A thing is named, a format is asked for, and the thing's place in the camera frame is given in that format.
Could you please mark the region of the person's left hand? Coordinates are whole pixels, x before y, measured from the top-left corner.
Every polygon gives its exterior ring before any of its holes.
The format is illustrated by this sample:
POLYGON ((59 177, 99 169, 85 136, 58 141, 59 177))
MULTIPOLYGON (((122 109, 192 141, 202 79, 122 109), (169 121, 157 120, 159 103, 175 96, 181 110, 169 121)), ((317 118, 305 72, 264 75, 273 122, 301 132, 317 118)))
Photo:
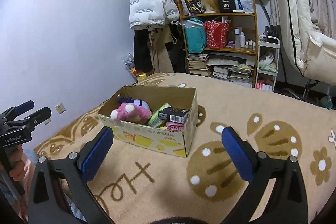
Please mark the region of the person's left hand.
POLYGON ((22 156, 22 146, 17 145, 17 147, 10 155, 10 161, 14 163, 14 166, 10 170, 9 175, 14 181, 22 181, 26 173, 26 171, 24 170, 25 162, 22 160, 22 156))

